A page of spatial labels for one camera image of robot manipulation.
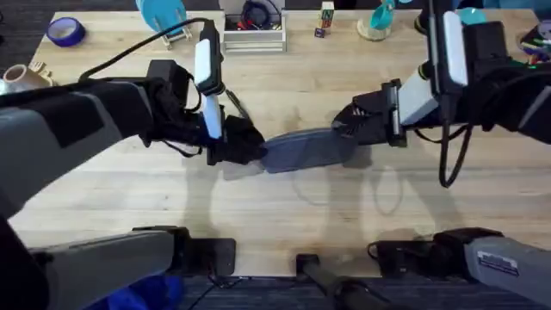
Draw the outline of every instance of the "black cable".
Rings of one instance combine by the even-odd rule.
[[[189,307],[188,307],[188,310],[193,310],[193,308],[195,308],[195,306],[197,306],[197,304],[203,300],[203,298],[205,298],[205,296],[208,295],[208,293],[210,293],[213,289],[216,288],[216,285],[211,285],[210,288],[207,288],[203,294],[201,294],[201,296],[199,296]]]
[[[199,146],[199,149],[197,150],[197,153],[192,154],[192,153],[188,153],[188,152],[184,151],[183,149],[179,148],[178,146],[175,146],[175,145],[171,144],[167,140],[162,140],[162,141],[166,146],[168,146],[169,148],[171,148],[172,150],[174,150],[176,152],[179,152],[180,155],[184,156],[185,158],[192,158],[194,156],[201,155],[203,153],[203,149],[200,146]]]
[[[191,81],[193,82],[193,85],[195,86],[195,90],[197,90],[197,95],[199,97],[199,100],[197,101],[197,104],[193,108],[187,108],[186,111],[191,112],[191,113],[195,113],[195,112],[199,111],[199,109],[201,108],[202,96],[201,96],[201,92],[199,91],[199,88],[197,87],[197,84],[195,83],[195,78],[193,76],[191,76]]]
[[[234,283],[230,284],[229,286],[225,287],[225,289],[229,289],[229,288],[233,288],[235,287],[236,285],[240,284],[241,282],[243,281],[243,279],[238,279],[236,280]],[[213,289],[217,288],[218,286],[213,283],[213,285],[211,285],[209,288],[207,288],[203,294],[201,294],[201,296],[199,296],[189,307],[188,307],[188,310],[193,310],[193,308],[195,308],[195,306],[197,306],[197,304],[199,302],[201,302],[207,295],[208,293],[210,293]]]
[[[134,46],[128,48],[126,51],[114,56],[112,59],[104,62],[103,64],[101,65],[98,65],[92,69],[89,69],[87,70],[85,73],[83,73],[80,78],[78,79],[78,81],[83,81],[85,80],[86,78],[89,78],[91,75],[93,74],[96,74],[98,73],[99,71],[111,66],[112,64],[116,63],[117,61],[125,58],[126,56],[128,56],[130,53],[136,51],[137,49],[143,47],[143,46],[146,46],[147,44],[155,41],[156,39],[162,37],[163,35],[166,35],[168,34],[169,32],[175,30],[175,29],[178,29],[178,28],[181,28],[181,27],[184,27],[186,25],[189,25],[191,23],[194,23],[194,22],[213,22],[212,20],[209,20],[207,18],[203,18],[203,17],[197,17],[197,18],[192,18],[192,19],[189,19],[189,20],[186,20],[186,21],[183,21],[183,22],[180,22],[170,28],[167,28],[159,33],[156,33],[155,35],[152,35],[151,37],[141,41],[140,43],[137,43],[135,44]]]
[[[279,16],[279,23],[282,23],[282,13],[281,11],[276,7],[276,5],[271,0],[266,0],[271,4],[272,7],[274,7],[275,12]],[[257,21],[255,16],[253,16],[251,13],[254,9],[262,11],[264,14],[263,21]],[[252,22],[252,26],[255,28],[259,28],[262,30],[266,30],[269,28],[269,26],[272,23],[272,14],[269,12],[268,6],[266,6],[264,3],[259,3],[253,0],[247,0],[245,1],[245,4],[243,5],[243,11],[241,12],[241,22],[243,23],[243,26],[245,28],[249,27],[248,21]]]
[[[466,129],[467,129],[467,125],[461,126],[459,129],[455,130],[454,133],[452,133],[449,136],[449,140],[451,141],[451,140],[459,137],[463,132],[465,132]],[[429,141],[429,142],[432,142],[432,143],[435,143],[435,144],[441,144],[442,143],[441,139],[434,139],[433,140],[433,139],[427,137],[426,135],[424,135],[424,133],[422,133],[419,129],[415,129],[413,132],[422,140]]]
[[[374,246],[377,246],[377,244],[379,243],[379,241],[375,241],[375,242],[372,242],[370,244],[368,244],[368,255],[369,257],[371,257],[371,259],[377,261],[379,258],[371,251],[373,249]]]
[[[266,0],[269,2],[269,4],[271,4],[274,9],[275,9],[275,12],[277,12],[277,15],[279,16],[279,23],[281,24],[283,22],[283,19],[282,19],[282,12],[276,7],[276,5],[274,4],[274,2],[272,0]]]
[[[252,123],[251,116],[249,115],[249,112],[243,107],[243,104],[241,104],[241,101],[238,99],[237,96],[235,96],[235,93],[233,91],[226,89],[226,95],[228,98],[230,98],[230,101],[233,103],[235,108],[239,111],[241,114],[241,117],[244,119],[250,121]]]
[[[500,85],[496,90],[490,94],[488,99],[483,102],[480,107],[485,108],[486,105],[492,106],[492,104],[496,101],[499,101],[501,97],[506,93],[507,89],[510,87],[513,87],[516,84],[520,84],[521,82],[525,82],[531,78],[539,78],[539,77],[549,77],[551,78],[551,73],[548,71],[539,71],[527,75],[522,75],[520,77],[513,78],[512,80],[505,82],[503,85]],[[459,172],[461,171],[461,167],[463,166],[463,162],[465,160],[465,156],[467,154],[468,146],[471,141],[471,136],[473,134],[474,129],[474,120],[470,120],[469,123],[466,125],[465,128],[465,135],[463,136],[463,142],[461,144],[461,149],[459,151],[459,155],[457,157],[457,160],[455,161],[454,168],[451,172],[451,175],[447,178],[446,177],[446,171],[448,169],[448,149],[449,149],[449,142],[451,139],[451,136],[449,135],[449,119],[447,113],[448,111],[443,108],[443,125],[442,125],[442,140],[441,140],[441,147],[440,147],[440,164],[438,169],[438,180],[440,181],[440,184],[444,188],[449,188],[459,175]]]

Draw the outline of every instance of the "blue tape roll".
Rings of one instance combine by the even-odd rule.
[[[62,17],[53,21],[46,36],[58,47],[72,47],[80,43],[86,35],[84,26],[72,17]]]

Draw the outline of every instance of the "label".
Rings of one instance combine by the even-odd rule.
[[[484,251],[478,251],[477,256],[479,259],[479,264],[482,266],[492,268],[493,270],[498,270],[512,276],[518,276],[518,263],[514,259]]]

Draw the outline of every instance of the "toy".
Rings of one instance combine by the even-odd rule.
[[[333,23],[333,14],[335,12],[335,4],[333,1],[324,1],[321,3],[321,12],[319,13],[319,24],[316,27],[314,35],[318,38],[324,38],[330,33]]]

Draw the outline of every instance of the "wooden tabletop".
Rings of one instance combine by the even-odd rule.
[[[405,80],[427,58],[424,37],[412,27],[418,11],[397,11],[392,36],[379,43],[355,31],[357,17],[367,11],[338,11],[325,39],[313,36],[317,11],[287,14],[287,53],[228,55],[223,65],[224,82],[267,139],[328,127],[353,96],[378,90],[392,78]],[[222,21],[220,12],[191,15]],[[138,12],[55,18],[61,16],[82,22],[85,41],[60,48],[44,39],[34,60],[46,62],[62,84],[152,35]],[[502,10],[487,16],[504,22],[510,53],[525,59],[515,38],[536,25],[533,14]],[[198,26],[193,32],[196,38]],[[151,59],[175,59],[193,71],[194,45],[177,42],[166,51],[158,40],[98,77],[143,77]],[[226,98],[221,101],[235,113]],[[458,142],[451,147],[453,160],[458,148]],[[477,131],[451,189],[438,184],[438,157],[439,146],[410,136],[407,149],[361,149],[347,167],[270,175],[256,174],[255,165],[209,167],[204,157],[184,159],[166,146],[146,149],[131,138],[43,190],[10,222],[27,245],[125,233],[136,226],[186,226],[195,237],[235,238],[236,275],[248,276],[292,275],[299,252],[318,253],[338,273],[378,275],[365,251],[369,242],[464,226],[497,229],[551,248],[550,146],[502,129]]]

